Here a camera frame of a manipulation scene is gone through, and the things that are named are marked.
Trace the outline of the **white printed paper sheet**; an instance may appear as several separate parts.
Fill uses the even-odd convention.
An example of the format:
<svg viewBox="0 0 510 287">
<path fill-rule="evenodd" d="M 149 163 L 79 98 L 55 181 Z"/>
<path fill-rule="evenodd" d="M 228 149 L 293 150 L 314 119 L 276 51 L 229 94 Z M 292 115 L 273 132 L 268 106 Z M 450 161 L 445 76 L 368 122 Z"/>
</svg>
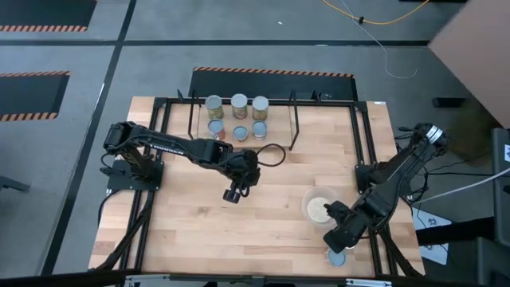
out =
<svg viewBox="0 0 510 287">
<path fill-rule="evenodd" d="M 439 217 L 422 211 L 419 208 L 412 207 L 414 229 L 416 231 L 424 230 L 438 226 L 448 226 L 452 222 L 448 219 Z M 420 246 L 420 254 L 423 258 L 434 261 L 440 265 L 446 265 L 449 257 L 449 244 L 443 243 L 433 246 Z"/>
</svg>

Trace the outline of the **black floor stand foot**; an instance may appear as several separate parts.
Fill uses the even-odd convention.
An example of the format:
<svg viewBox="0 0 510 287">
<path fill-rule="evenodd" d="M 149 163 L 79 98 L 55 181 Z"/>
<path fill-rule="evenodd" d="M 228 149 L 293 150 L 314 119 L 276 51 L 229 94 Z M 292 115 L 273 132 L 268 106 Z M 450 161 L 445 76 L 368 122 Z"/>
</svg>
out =
<svg viewBox="0 0 510 287">
<path fill-rule="evenodd" d="M 17 191 L 28 191 L 30 185 L 21 183 L 17 180 L 10 179 L 8 177 L 0 175 L 0 190 L 2 189 L 14 189 Z"/>
</svg>

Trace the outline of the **black equipment cabinet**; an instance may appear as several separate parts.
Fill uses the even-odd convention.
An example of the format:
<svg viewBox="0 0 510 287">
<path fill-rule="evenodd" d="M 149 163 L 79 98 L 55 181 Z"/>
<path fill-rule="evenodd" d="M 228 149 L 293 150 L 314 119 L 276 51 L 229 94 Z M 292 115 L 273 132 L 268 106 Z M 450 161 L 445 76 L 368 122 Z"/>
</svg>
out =
<svg viewBox="0 0 510 287">
<path fill-rule="evenodd" d="M 510 130 L 492 130 L 492 172 L 500 177 L 494 179 L 493 213 L 495 239 L 510 247 Z"/>
</svg>

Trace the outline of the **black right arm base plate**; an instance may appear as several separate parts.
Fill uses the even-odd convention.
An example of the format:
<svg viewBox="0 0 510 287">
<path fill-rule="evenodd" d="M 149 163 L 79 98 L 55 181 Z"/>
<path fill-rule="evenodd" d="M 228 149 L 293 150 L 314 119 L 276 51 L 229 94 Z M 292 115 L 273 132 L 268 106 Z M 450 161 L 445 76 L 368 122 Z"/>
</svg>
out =
<svg viewBox="0 0 510 287">
<path fill-rule="evenodd" d="M 385 183 L 397 170 L 396 166 L 392 166 L 387 162 L 357 165 L 355 167 L 355 177 L 358 192 L 362 194 L 372 185 Z"/>
</svg>

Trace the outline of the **brown cardboard box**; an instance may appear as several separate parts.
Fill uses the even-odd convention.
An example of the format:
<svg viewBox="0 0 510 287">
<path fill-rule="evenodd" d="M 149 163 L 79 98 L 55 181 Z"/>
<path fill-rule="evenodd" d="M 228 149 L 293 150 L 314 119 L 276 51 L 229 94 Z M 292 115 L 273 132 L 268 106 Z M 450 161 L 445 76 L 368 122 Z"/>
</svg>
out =
<svg viewBox="0 0 510 287">
<path fill-rule="evenodd" d="M 510 128 L 510 0 L 468 0 L 430 50 L 505 128 Z"/>
</svg>

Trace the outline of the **black hazard-striped floor mat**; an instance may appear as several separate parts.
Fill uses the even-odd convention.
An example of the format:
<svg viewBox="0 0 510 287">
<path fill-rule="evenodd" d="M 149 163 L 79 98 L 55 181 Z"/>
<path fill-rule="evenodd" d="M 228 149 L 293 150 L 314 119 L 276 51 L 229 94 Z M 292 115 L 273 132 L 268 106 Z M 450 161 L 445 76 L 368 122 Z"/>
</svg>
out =
<svg viewBox="0 0 510 287">
<path fill-rule="evenodd" d="M 292 91 L 304 100 L 311 100 L 314 92 L 322 100 L 358 100 L 355 78 L 350 73 L 205 66 L 194 68 L 188 96 L 230 98 L 242 93 L 250 98 L 284 99 Z"/>
<path fill-rule="evenodd" d="M 0 0 L 0 32 L 84 32 L 98 0 Z"/>
<path fill-rule="evenodd" d="M 0 122 L 57 118 L 71 73 L 0 73 Z"/>
</svg>

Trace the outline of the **tall peaches can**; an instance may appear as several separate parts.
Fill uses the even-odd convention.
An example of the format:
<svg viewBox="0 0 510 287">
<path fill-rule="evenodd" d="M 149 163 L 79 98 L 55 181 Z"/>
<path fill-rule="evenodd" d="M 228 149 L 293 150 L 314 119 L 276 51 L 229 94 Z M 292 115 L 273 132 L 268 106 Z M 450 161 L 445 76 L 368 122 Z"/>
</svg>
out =
<svg viewBox="0 0 510 287">
<path fill-rule="evenodd" d="M 230 99 L 233 116 L 237 119 L 245 119 L 248 115 L 247 104 L 248 99 L 244 94 L 234 94 Z"/>
</svg>

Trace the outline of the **tall red mixed fruit can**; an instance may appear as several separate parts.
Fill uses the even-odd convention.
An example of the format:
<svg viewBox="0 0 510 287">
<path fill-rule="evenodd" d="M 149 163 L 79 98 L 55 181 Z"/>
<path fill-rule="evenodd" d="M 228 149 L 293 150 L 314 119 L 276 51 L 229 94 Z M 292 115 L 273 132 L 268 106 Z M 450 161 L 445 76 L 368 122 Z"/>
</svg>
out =
<svg viewBox="0 0 510 287">
<path fill-rule="evenodd" d="M 208 123 L 208 131 L 212 140 L 223 141 L 226 137 L 226 131 L 222 120 L 211 120 Z"/>
</svg>

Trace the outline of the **tall green pears can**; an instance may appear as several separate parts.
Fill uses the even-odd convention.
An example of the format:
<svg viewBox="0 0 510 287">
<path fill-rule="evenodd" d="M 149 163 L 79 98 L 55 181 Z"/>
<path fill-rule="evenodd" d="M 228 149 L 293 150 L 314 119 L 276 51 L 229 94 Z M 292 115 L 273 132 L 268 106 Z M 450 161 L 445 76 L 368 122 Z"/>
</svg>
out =
<svg viewBox="0 0 510 287">
<path fill-rule="evenodd" d="M 220 120 L 224 116 L 222 98 L 218 95 L 210 95 L 205 99 L 208 116 L 212 120 Z"/>
</svg>

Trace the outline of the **black metal shelf frame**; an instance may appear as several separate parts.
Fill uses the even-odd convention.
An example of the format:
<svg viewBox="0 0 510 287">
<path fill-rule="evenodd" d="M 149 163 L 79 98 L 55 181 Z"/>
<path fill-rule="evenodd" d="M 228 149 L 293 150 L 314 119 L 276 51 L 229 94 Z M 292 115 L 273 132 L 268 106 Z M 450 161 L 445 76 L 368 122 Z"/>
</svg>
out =
<svg viewBox="0 0 510 287">
<path fill-rule="evenodd" d="M 231 143 L 235 148 L 258 149 L 266 144 L 279 144 L 291 150 L 300 134 L 299 113 L 297 108 L 298 100 L 296 91 L 292 90 L 286 99 L 269 99 L 269 117 L 265 121 L 267 135 L 264 140 L 256 140 L 253 136 L 252 125 L 255 119 L 247 116 L 245 119 L 237 119 L 233 116 L 230 99 L 222 99 L 224 117 L 222 118 L 226 137 L 224 141 Z M 206 110 L 205 98 L 200 97 L 196 90 L 184 98 L 180 96 L 178 101 L 172 105 L 174 112 L 183 112 L 187 118 L 186 137 L 194 140 L 197 138 L 210 138 L 208 123 L 210 118 Z M 233 130 L 237 126 L 248 129 L 247 140 L 239 142 L 233 137 Z"/>
</svg>

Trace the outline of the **tall green oranges can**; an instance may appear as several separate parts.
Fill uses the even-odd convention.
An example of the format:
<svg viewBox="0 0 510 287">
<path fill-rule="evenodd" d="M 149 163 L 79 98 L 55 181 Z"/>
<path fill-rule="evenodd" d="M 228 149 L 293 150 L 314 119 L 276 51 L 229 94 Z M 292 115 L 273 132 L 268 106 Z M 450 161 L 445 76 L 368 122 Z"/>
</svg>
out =
<svg viewBox="0 0 510 287">
<path fill-rule="evenodd" d="M 264 96 L 256 96 L 252 101 L 252 117 L 265 121 L 268 118 L 269 100 Z"/>
</svg>

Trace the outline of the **black front crossbar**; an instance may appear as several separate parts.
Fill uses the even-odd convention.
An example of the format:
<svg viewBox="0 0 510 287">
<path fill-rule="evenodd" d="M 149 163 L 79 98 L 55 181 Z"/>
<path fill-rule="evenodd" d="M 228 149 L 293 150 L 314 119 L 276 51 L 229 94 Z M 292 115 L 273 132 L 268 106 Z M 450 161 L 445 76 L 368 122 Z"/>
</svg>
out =
<svg viewBox="0 0 510 287">
<path fill-rule="evenodd" d="M 510 287 L 510 279 L 502 276 L 488 284 L 472 284 L 455 281 L 439 281 L 428 277 L 404 277 L 378 275 L 375 277 L 291 277 L 265 275 L 190 275 L 190 274 L 142 274 L 137 269 L 93 270 L 83 273 L 63 273 L 33 277 L 0 279 L 0 287 L 105 287 L 133 283 L 141 280 L 166 281 L 215 281 L 248 283 L 256 287 L 268 284 L 332 284 L 343 287 Z"/>
</svg>

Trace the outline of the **short diced tomatoes can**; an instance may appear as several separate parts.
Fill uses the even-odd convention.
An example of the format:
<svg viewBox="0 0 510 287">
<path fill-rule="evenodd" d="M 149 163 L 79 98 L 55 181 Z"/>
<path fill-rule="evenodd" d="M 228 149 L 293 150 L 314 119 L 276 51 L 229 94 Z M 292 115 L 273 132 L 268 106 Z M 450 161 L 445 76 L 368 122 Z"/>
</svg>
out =
<svg viewBox="0 0 510 287">
<path fill-rule="evenodd" d="M 340 267 L 344 265 L 347 260 L 347 256 L 343 251 L 336 253 L 334 250 L 331 249 L 329 249 L 326 252 L 326 258 L 329 264 L 335 267 Z"/>
</svg>

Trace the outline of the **translucent plastic bowl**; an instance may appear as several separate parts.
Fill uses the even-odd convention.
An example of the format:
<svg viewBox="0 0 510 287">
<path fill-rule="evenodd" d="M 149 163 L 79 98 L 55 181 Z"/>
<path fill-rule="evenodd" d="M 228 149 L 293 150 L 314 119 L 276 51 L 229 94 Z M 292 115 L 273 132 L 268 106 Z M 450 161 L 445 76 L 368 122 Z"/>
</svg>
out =
<svg viewBox="0 0 510 287">
<path fill-rule="evenodd" d="M 326 198 L 330 203 L 328 205 L 331 205 L 334 201 L 339 200 L 339 194 L 331 189 L 330 187 L 324 187 L 324 186 L 316 186 L 310 189 L 306 195 L 301 200 L 301 209 L 304 217 L 316 227 L 322 228 L 322 229 L 332 229 L 335 227 L 336 223 L 335 220 L 331 217 L 329 222 L 326 222 L 325 224 L 318 224 L 311 221 L 311 219 L 306 214 L 306 206 L 308 202 L 315 198 L 315 197 L 324 197 Z"/>
</svg>

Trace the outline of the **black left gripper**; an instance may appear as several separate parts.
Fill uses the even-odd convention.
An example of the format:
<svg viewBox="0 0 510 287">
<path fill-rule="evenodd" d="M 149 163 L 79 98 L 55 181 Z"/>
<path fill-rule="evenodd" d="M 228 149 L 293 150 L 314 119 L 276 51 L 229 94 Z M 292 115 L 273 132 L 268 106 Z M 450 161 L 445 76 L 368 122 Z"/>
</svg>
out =
<svg viewBox="0 0 510 287">
<path fill-rule="evenodd" d="M 237 204 L 240 197 L 249 196 L 250 187 L 256 186 L 260 178 L 257 153 L 243 149 L 235 151 L 227 157 L 226 176 L 232 180 L 230 190 L 225 190 L 222 198 Z"/>
</svg>

